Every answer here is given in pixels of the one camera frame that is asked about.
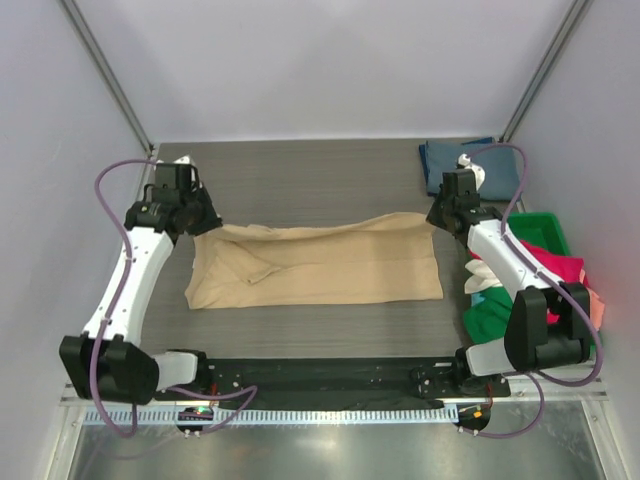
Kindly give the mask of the beige t shirt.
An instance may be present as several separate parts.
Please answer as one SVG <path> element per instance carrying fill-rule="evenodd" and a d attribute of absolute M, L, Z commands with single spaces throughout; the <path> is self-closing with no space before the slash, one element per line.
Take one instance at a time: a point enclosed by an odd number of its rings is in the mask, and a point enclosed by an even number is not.
<path fill-rule="evenodd" d="M 195 238 L 192 310 L 440 300 L 435 229 L 399 212 L 336 227 L 225 225 Z"/>

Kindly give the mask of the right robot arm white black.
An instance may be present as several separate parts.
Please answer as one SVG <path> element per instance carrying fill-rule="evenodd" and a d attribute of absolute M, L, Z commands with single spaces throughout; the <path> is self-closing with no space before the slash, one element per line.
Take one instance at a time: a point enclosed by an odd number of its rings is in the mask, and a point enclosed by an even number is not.
<path fill-rule="evenodd" d="M 589 360 L 598 334 L 587 288 L 544 267 L 512 234 L 498 210 L 481 205 L 472 170 L 442 175 L 427 221 L 479 256 L 513 302 L 503 337 L 456 352 L 459 365 L 451 370 L 450 380 L 458 393 L 476 394 L 487 377 Z"/>

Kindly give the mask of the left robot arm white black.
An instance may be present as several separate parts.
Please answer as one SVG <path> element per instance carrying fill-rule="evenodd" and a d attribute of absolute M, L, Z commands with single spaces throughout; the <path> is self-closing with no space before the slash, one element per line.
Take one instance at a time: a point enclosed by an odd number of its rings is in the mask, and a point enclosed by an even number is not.
<path fill-rule="evenodd" d="M 204 398 L 213 384 L 201 351 L 149 355 L 141 347 L 146 311 L 161 270 L 180 236 L 222 225 L 197 167 L 188 156 L 153 165 L 152 182 L 123 218 L 109 217 L 123 240 L 94 314 L 78 336 L 63 338 L 59 355 L 76 394 L 86 400 L 146 405 L 178 387 Z"/>

